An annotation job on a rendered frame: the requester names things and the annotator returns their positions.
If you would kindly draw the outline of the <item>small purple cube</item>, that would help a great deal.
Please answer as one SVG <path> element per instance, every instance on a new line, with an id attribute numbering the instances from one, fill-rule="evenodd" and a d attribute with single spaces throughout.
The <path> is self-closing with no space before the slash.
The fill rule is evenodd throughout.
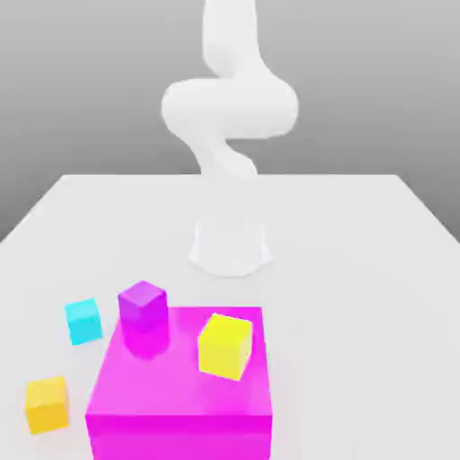
<path id="1" fill-rule="evenodd" d="M 118 294 L 123 340 L 137 358 L 151 359 L 169 345 L 169 310 L 166 292 L 145 280 Z"/>

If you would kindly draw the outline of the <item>small yellow cube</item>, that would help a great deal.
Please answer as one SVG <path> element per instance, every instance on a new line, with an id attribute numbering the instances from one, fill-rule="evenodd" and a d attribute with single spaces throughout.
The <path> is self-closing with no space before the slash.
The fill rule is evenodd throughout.
<path id="1" fill-rule="evenodd" d="M 252 322 L 213 313 L 198 337 L 201 373 L 239 381 L 252 354 Z"/>

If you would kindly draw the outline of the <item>small cyan cube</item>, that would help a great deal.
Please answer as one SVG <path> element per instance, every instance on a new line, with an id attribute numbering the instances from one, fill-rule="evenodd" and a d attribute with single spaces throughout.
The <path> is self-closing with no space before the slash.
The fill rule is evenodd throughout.
<path id="1" fill-rule="evenodd" d="M 98 306 L 93 298 L 65 305 L 66 322 L 73 345 L 102 338 Z"/>

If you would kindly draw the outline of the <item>small orange cube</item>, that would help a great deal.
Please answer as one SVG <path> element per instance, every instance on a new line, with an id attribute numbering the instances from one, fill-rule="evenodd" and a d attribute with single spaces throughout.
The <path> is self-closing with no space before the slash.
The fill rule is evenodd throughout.
<path id="1" fill-rule="evenodd" d="M 65 378 L 30 381 L 26 386 L 25 415 L 33 435 L 66 427 L 69 408 Z"/>

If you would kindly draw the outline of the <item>large magenta box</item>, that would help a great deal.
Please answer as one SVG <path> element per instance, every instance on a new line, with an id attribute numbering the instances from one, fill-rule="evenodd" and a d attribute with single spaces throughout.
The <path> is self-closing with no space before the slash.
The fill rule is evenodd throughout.
<path id="1" fill-rule="evenodd" d="M 252 355 L 238 381 L 199 371 L 198 336 L 213 313 L 252 322 Z M 85 420 L 93 460 L 270 460 L 262 310 L 173 307 L 157 332 L 116 323 Z"/>

